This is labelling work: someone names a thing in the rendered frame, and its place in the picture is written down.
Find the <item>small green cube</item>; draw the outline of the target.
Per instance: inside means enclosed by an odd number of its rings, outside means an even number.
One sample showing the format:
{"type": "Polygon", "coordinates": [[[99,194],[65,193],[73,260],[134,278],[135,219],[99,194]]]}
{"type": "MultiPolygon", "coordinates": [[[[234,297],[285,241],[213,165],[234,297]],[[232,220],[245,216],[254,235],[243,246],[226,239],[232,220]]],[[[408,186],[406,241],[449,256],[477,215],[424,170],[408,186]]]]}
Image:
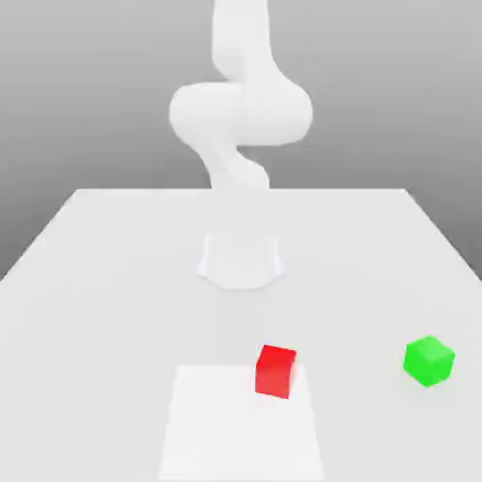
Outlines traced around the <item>small green cube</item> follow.
{"type": "Polygon", "coordinates": [[[406,345],[404,371],[424,387],[447,380],[456,354],[434,336],[427,335],[406,345]]]}

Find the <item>small red cube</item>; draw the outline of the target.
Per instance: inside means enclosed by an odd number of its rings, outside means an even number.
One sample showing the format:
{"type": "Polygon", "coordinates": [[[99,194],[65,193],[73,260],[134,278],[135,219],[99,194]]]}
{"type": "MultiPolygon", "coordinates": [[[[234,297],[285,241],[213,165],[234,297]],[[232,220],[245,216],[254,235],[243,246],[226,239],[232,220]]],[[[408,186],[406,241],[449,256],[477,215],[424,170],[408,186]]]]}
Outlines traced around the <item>small red cube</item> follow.
{"type": "Polygon", "coordinates": [[[255,392],[288,399],[296,358],[293,349],[263,345],[255,366],[255,392]]]}

